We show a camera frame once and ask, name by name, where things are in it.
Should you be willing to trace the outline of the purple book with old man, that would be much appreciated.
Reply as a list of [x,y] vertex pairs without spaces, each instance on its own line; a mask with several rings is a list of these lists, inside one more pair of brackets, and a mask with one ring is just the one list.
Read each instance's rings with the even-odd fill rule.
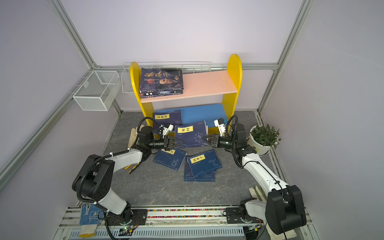
[[177,92],[177,93],[168,93],[168,94],[155,94],[155,95],[143,95],[140,96],[141,99],[149,99],[149,98],[159,98],[159,97],[167,97],[167,96],[174,96],[174,95],[182,95],[183,92]]

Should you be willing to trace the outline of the dark wolf cover book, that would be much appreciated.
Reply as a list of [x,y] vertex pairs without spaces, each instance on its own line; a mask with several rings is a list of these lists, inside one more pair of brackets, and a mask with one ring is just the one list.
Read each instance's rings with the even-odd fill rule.
[[163,90],[163,91],[148,91],[140,93],[140,96],[143,95],[155,95],[155,94],[168,94],[168,93],[177,93],[177,92],[184,92],[184,90]]

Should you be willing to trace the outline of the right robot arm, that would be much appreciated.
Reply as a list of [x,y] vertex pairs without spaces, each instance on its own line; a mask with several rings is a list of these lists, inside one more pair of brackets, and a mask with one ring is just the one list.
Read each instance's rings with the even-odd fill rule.
[[239,206],[242,220],[260,219],[276,235],[305,226],[307,217],[301,190],[288,185],[268,168],[248,144],[245,127],[238,117],[233,115],[227,123],[217,119],[214,124],[219,133],[204,136],[203,140],[213,148],[230,152],[237,166],[247,170],[267,196],[265,202],[255,198],[243,200]]

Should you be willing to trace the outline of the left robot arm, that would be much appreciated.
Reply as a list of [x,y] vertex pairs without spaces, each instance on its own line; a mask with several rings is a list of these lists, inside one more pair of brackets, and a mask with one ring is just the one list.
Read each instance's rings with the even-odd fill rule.
[[153,118],[145,117],[141,121],[145,120],[150,120],[159,127],[157,139],[153,127],[141,127],[141,124],[138,124],[137,135],[131,147],[104,156],[88,156],[72,184],[78,200],[101,209],[106,218],[112,218],[111,223],[128,225],[134,217],[131,204],[112,190],[114,173],[146,161],[152,150],[170,151],[184,144],[184,141],[169,136],[170,129],[160,125]]

